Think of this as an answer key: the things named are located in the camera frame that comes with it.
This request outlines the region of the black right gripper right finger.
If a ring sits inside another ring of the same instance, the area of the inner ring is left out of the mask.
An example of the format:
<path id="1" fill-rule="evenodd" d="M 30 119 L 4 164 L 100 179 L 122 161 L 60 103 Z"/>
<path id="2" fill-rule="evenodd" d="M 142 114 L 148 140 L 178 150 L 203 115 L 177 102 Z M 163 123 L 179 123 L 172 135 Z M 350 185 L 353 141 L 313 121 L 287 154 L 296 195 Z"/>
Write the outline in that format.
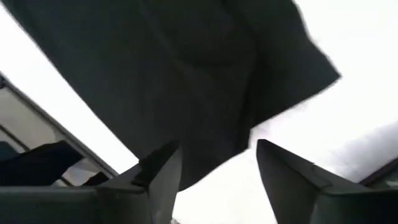
<path id="1" fill-rule="evenodd" d="M 266 139 L 256 159 L 277 224 L 398 224 L 398 189 L 354 183 Z"/>

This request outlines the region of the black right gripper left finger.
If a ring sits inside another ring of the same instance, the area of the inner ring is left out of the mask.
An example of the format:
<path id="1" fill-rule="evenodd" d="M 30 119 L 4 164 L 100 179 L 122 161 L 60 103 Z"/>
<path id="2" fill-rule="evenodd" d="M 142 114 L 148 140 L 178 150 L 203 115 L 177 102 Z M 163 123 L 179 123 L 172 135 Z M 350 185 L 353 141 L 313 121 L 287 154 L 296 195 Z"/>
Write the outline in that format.
<path id="1" fill-rule="evenodd" d="M 181 173 L 172 141 L 97 186 L 0 186 L 0 224 L 171 224 Z"/>

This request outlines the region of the black garment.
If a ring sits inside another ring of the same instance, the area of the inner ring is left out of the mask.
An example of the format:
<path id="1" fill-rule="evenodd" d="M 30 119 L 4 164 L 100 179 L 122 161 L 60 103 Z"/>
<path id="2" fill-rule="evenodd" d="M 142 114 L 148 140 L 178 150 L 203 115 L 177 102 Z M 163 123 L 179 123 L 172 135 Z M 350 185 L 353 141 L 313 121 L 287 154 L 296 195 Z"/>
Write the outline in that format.
<path id="1" fill-rule="evenodd" d="M 177 140 L 180 189 L 339 73 L 293 0 L 2 0 L 138 158 Z"/>

